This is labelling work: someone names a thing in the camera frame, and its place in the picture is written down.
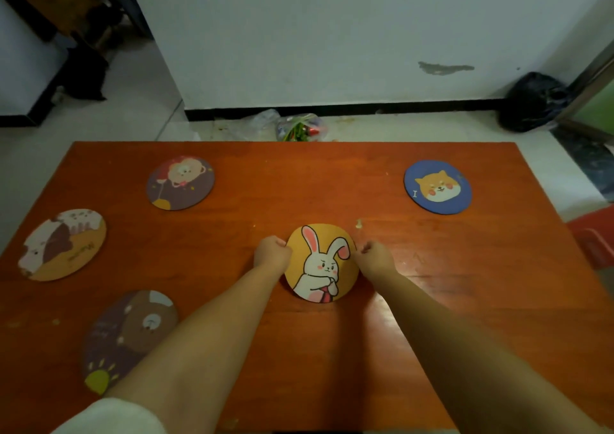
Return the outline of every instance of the coaster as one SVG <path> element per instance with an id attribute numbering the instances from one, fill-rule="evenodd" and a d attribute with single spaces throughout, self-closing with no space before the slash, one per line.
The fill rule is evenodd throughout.
<path id="1" fill-rule="evenodd" d="M 106 234 L 104 219 L 96 211 L 64 211 L 44 221 L 26 239 L 18 262 L 21 273 L 41 282 L 72 274 L 96 256 Z"/>
<path id="2" fill-rule="evenodd" d="M 286 280 L 294 293 L 314 303 L 330 303 L 356 283 L 358 266 L 349 261 L 356 247 L 349 234 L 330 224 L 310 224 L 296 229 L 288 246 L 292 259 Z"/>
<path id="3" fill-rule="evenodd" d="M 159 291 L 132 291 L 121 297 L 85 339 L 82 374 L 86 386 L 103 395 L 162 342 L 178 321 L 173 302 Z"/>
<path id="4" fill-rule="evenodd" d="M 418 161 L 405 171 L 405 190 L 413 201 L 436 214 L 457 214 L 469 207 L 471 185 L 442 161 Z"/>
<path id="5" fill-rule="evenodd" d="M 147 181 L 147 197 L 160 209 L 178 211 L 201 202 L 216 178 L 201 158 L 178 156 L 158 167 Z"/>

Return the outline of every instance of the white wall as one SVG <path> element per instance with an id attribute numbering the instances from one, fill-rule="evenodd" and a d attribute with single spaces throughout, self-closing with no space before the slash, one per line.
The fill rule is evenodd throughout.
<path id="1" fill-rule="evenodd" d="M 545 64 L 572 81 L 614 38 L 610 12 L 577 41 L 596 2 L 139 0 L 188 109 L 500 97 Z"/>
<path id="2" fill-rule="evenodd" d="M 67 52 L 42 42 L 5 0 L 0 0 L 0 32 L 0 115 L 27 114 Z"/>

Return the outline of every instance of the white sleeve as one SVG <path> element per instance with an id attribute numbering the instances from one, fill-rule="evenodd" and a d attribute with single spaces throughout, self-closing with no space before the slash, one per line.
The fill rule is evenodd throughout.
<path id="1" fill-rule="evenodd" d="M 92 403 L 51 434 L 166 434 L 156 415 L 135 403 L 104 398 Z"/>

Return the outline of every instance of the plastic bag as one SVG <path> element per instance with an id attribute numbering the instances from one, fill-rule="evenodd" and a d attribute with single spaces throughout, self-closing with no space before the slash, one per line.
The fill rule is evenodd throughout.
<path id="1" fill-rule="evenodd" d="M 553 120 L 572 98 L 569 89 L 556 78 L 527 73 L 505 96 L 499 124 L 513 132 L 528 132 Z"/>
<path id="2" fill-rule="evenodd" d="M 237 141 L 269 141 L 272 140 L 272 130 L 278 120 L 279 112 L 275 109 L 267 109 L 238 122 L 232 122 L 228 125 L 228 130 Z"/>
<path id="3" fill-rule="evenodd" d="M 322 141 L 327 133 L 322 119 L 312 113 L 281 117 L 277 121 L 277 139 L 280 142 Z"/>

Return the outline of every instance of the forearm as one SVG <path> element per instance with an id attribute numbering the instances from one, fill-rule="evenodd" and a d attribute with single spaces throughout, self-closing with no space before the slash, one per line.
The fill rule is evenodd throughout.
<path id="1" fill-rule="evenodd" d="M 528 364 L 404 276 L 374 284 L 459 430 L 602 432 Z"/>
<path id="2" fill-rule="evenodd" d="M 183 321 L 108 397 L 158 415 L 169 434 L 212 433 L 278 276 L 259 266 Z"/>

